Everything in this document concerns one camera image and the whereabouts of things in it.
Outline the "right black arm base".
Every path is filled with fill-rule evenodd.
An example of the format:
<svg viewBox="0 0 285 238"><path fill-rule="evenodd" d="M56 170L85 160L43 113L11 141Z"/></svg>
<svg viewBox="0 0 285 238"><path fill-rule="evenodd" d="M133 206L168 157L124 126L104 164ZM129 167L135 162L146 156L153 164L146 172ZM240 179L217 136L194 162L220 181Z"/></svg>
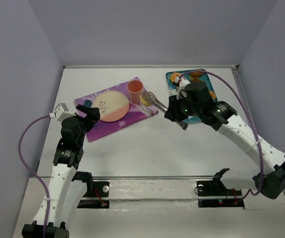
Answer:
<svg viewBox="0 0 285 238"><path fill-rule="evenodd" d="M245 208L241 190L227 189L220 181L229 169L217 172L211 180L197 181L194 189L199 208Z"/></svg>

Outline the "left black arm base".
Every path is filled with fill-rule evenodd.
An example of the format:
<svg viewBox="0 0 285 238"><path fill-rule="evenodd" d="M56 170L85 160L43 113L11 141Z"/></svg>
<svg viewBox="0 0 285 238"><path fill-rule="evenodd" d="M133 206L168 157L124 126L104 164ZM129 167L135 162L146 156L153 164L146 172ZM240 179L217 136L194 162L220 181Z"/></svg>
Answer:
<svg viewBox="0 0 285 238"><path fill-rule="evenodd" d="M110 207L109 181L94 180L89 172L76 172L72 181L81 181L86 184L86 191L77 206L78 209L108 209Z"/></svg>

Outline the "metal serving tongs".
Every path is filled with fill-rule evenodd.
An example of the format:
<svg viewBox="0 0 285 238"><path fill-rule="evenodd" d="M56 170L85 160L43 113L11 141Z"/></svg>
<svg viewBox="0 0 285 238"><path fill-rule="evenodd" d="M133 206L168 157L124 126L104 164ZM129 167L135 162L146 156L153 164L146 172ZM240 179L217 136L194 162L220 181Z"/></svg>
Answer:
<svg viewBox="0 0 285 238"><path fill-rule="evenodd" d="M164 114L168 111L168 108L163 105L152 92L148 91L143 91L141 96L147 100L148 102L152 103L155 105L160 111L162 111ZM186 130L188 127L187 123L181 122L181 121L176 121L175 122L177 125L179 125L183 130Z"/></svg>

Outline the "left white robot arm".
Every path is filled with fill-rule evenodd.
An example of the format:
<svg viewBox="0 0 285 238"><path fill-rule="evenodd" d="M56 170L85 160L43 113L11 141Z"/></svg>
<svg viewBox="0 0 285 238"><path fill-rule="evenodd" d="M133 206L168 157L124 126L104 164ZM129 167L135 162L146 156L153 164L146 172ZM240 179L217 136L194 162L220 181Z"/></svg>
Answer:
<svg viewBox="0 0 285 238"><path fill-rule="evenodd" d="M64 103L58 104L46 118L61 123L61 138L56 147L52 174L48 184L27 163L24 166L39 180L45 196L30 224L22 229L24 238L67 238L69 224L81 198L93 190L93 177L78 170L83 156L85 136L100 119L98 108L77 105L84 115L70 113Z"/></svg>

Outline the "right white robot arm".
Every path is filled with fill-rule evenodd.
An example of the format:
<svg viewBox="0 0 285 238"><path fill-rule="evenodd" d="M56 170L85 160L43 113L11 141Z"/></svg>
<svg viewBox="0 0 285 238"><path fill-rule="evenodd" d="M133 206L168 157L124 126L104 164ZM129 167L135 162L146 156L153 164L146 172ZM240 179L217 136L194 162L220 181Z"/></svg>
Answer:
<svg viewBox="0 0 285 238"><path fill-rule="evenodd" d="M269 199L276 199L285 189L285 153L260 137L227 102L213 100L204 83L188 83L178 95L170 96L164 116L173 122L198 116L259 166L259 172L222 169L214 179L225 188L256 190Z"/></svg>

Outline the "small round bread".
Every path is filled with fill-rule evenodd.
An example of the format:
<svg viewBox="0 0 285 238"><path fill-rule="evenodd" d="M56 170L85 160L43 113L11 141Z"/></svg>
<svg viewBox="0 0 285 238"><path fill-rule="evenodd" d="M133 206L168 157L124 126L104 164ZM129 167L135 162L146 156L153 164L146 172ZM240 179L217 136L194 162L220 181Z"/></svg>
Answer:
<svg viewBox="0 0 285 238"><path fill-rule="evenodd" d="M145 100L142 96L140 96L140 102L141 102L141 104L143 104L143 105L145 105L147 107L152 105L152 103L150 103L147 100Z"/></svg>

